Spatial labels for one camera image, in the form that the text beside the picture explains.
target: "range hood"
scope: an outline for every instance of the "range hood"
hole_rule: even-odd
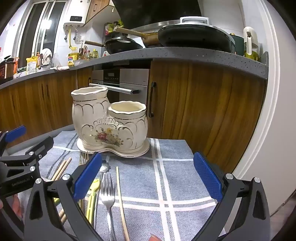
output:
[[[185,16],[201,16],[197,0],[113,0],[113,3],[128,29]]]

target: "frying pan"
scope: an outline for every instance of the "frying pan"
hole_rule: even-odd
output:
[[[235,53],[233,38],[222,29],[209,25],[205,17],[182,17],[179,24],[162,26],[158,38],[165,47],[197,47]]]
[[[125,52],[129,50],[136,50],[136,49],[142,49],[142,45],[138,44],[134,40],[128,38],[128,37],[117,37],[109,39],[105,42],[105,44],[97,43],[97,42],[91,42],[91,41],[85,41],[85,44],[95,45],[99,47],[105,47],[109,54],[114,53],[120,53]]]
[[[158,40],[158,31],[152,31],[144,34],[144,33],[126,29],[126,28],[115,27],[114,32],[130,34],[130,35],[141,37],[143,44],[145,45],[146,48],[162,47],[161,43]]]

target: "wooden chopstick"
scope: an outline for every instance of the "wooden chopstick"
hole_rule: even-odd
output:
[[[64,160],[61,165],[59,166],[58,170],[56,171],[56,173],[54,174],[54,176],[52,177],[51,181],[56,181],[59,180],[63,174],[63,172],[66,170],[66,168],[68,167],[69,163],[71,162],[72,158],[69,157],[69,159],[66,161]],[[61,222],[62,224],[64,224],[67,220],[65,211],[62,209],[59,212],[59,218],[61,218]]]
[[[64,160],[61,165],[59,166],[59,168],[57,169],[57,171],[55,172],[55,174],[53,175],[51,181],[55,181],[57,176],[59,175],[59,173],[61,172],[61,169],[63,168],[63,166],[66,164],[66,160]]]
[[[64,214],[65,214],[65,212],[64,212],[64,210],[62,209],[62,210],[59,212],[59,218],[62,218]]]
[[[119,168],[118,167],[116,167],[116,179],[117,179],[117,192],[118,192],[118,199],[119,199],[119,208],[120,208],[120,215],[121,215],[121,220],[122,220],[124,236],[126,238],[126,241],[130,241],[129,236],[128,236],[128,228],[126,226],[126,218],[124,216],[123,204],[122,204],[120,180],[119,180]]]
[[[57,175],[56,180],[59,180],[61,178],[61,176],[63,175],[64,171],[66,170],[66,168],[68,167],[69,163],[71,162],[72,158],[69,157],[69,159],[66,161],[65,165],[62,167],[60,173]]]
[[[66,222],[66,220],[67,220],[67,216],[66,216],[66,214],[64,213],[63,217],[61,218],[61,222],[62,222],[62,224],[64,224],[64,223]]]

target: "kitchen window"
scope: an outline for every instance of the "kitchen window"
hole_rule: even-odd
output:
[[[54,53],[57,29],[65,6],[66,1],[40,1],[32,4],[17,48],[19,67],[26,66],[26,58],[36,56],[44,48]]]

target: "ceramic saucer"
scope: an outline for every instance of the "ceramic saucer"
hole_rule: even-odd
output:
[[[114,154],[118,155],[118,156],[121,156],[121,157],[125,157],[125,158],[135,158],[135,157],[139,157],[139,156],[142,156],[144,155],[150,148],[150,143],[148,141],[148,139],[146,138],[144,143],[143,143],[143,146],[142,148],[135,152],[135,153],[120,153],[116,150],[114,150],[113,148],[101,148],[101,149],[98,149],[98,150],[87,150],[86,148],[84,148],[83,144],[82,144],[82,141],[80,138],[78,138],[77,140],[77,147],[80,151],[82,152],[85,152],[85,153],[89,153],[89,154],[92,154],[94,153],[95,151],[96,152],[105,152],[105,151],[111,151],[113,152]]]

